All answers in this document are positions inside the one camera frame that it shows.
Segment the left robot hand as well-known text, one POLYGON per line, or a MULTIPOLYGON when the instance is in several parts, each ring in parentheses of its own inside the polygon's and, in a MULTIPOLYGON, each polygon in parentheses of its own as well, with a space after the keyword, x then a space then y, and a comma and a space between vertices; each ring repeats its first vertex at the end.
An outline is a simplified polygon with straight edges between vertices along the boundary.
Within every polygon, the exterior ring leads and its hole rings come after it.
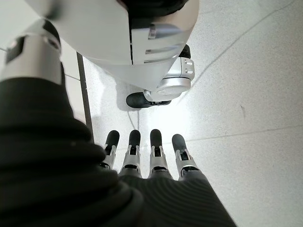
POLYGON ((93 143, 68 99, 61 42, 40 19, 6 52, 0 75, 0 224, 3 227, 233 227, 235 222, 184 138, 172 144, 179 179, 164 164, 152 130, 151 172, 139 172, 140 133, 129 137, 120 172, 112 169, 119 133, 93 143))

